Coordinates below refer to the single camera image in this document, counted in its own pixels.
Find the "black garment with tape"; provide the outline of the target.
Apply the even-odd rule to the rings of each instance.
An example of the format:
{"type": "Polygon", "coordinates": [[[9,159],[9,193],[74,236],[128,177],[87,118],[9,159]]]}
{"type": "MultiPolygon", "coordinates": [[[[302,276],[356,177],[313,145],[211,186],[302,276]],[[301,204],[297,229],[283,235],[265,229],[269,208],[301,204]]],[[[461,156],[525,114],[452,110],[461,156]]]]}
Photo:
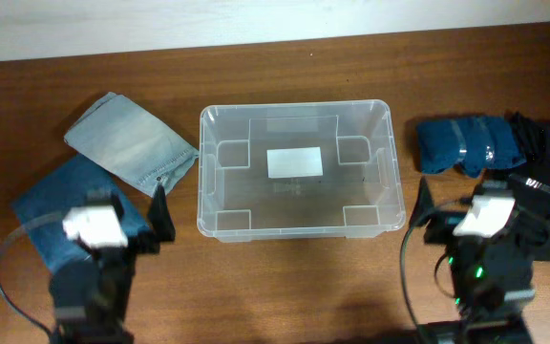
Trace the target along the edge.
{"type": "Polygon", "coordinates": [[[536,261],[550,262],[550,165],[526,163],[504,170],[513,190],[518,217],[518,241],[536,261]]]}

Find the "light blue folded jeans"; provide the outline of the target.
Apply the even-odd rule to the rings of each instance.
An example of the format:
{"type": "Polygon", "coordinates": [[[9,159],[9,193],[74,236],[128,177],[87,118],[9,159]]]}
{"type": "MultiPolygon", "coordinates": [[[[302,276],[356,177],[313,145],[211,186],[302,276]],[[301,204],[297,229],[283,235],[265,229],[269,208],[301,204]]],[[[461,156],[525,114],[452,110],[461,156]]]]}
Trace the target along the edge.
{"type": "Polygon", "coordinates": [[[170,192],[199,151],[128,97],[108,93],[70,127],[64,141],[142,193],[170,192]]]}

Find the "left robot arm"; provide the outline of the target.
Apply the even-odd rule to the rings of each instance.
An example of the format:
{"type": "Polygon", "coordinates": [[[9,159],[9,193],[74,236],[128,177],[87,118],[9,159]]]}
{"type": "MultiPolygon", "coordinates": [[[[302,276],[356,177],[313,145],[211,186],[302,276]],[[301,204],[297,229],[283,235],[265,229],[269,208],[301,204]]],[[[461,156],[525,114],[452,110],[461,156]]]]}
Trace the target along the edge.
{"type": "Polygon", "coordinates": [[[92,198],[65,216],[67,238],[88,257],[66,263],[51,278],[49,292],[55,318],[52,343],[135,341],[124,321],[137,258],[159,254],[162,243],[175,241],[176,230],[162,185],[152,198],[146,230],[125,234],[121,220],[126,214],[119,197],[110,195],[92,198]]]}

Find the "dark blue folded jeans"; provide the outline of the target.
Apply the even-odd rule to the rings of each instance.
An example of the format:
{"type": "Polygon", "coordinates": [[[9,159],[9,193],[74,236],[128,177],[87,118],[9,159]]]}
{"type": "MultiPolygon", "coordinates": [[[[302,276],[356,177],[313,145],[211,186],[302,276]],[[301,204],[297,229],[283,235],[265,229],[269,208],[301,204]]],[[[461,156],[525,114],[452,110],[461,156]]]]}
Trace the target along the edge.
{"type": "MultiPolygon", "coordinates": [[[[55,169],[11,203],[21,224],[58,212],[62,215],[73,207],[85,204],[91,191],[117,195],[124,215],[120,221],[123,232],[134,237],[149,226],[126,195],[119,189],[109,173],[81,154],[55,169]]],[[[60,222],[33,229],[29,233],[36,251],[50,272],[56,272],[74,260],[86,260],[89,253],[67,239],[60,222]]]]}

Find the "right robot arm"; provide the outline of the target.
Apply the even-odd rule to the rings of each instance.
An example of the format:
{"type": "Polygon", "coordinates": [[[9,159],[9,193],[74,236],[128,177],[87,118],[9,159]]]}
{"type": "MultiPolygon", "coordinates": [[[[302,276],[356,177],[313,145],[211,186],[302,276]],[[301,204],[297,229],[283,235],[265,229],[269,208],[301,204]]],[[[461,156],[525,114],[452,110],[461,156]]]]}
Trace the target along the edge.
{"type": "Polygon", "coordinates": [[[427,180],[420,180],[399,267],[406,267],[413,232],[424,229],[425,244],[444,248],[437,262],[449,267],[453,289],[447,295],[459,317],[422,324],[413,316],[413,342],[531,342],[522,312],[536,296],[528,249],[532,242],[514,229],[524,211],[505,183],[487,181],[470,196],[436,204],[427,180]],[[454,204],[458,211],[452,209],[454,204]]]}

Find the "clear plastic storage bin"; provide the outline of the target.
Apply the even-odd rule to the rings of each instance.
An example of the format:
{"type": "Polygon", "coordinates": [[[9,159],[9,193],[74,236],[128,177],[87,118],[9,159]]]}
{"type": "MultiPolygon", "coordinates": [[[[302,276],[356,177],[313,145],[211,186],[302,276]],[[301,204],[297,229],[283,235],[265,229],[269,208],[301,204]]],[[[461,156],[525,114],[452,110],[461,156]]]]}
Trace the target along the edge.
{"type": "Polygon", "coordinates": [[[406,223],[391,109],[379,99],[211,105],[197,227],[224,243],[373,238],[406,223]],[[272,149],[319,147],[320,177],[270,179],[272,149]]]}

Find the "teal garment with tape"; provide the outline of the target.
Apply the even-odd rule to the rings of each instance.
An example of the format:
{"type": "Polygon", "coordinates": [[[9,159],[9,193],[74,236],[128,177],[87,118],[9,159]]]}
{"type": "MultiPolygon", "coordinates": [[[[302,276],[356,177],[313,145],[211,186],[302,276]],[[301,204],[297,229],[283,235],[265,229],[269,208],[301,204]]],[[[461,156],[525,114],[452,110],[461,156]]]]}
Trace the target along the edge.
{"type": "Polygon", "coordinates": [[[501,117],[423,121],[416,126],[420,170],[440,174],[456,165],[471,178],[483,170],[507,170],[526,163],[513,129],[501,117]]]}

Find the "white label in bin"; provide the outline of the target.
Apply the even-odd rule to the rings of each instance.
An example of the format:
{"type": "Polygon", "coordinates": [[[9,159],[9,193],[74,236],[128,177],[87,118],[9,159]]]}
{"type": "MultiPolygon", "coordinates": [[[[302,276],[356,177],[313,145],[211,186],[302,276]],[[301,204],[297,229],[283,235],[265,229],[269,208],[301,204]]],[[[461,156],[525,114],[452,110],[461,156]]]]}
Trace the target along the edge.
{"type": "Polygon", "coordinates": [[[267,154],[267,176],[270,179],[320,177],[323,175],[319,147],[272,149],[267,154]]]}

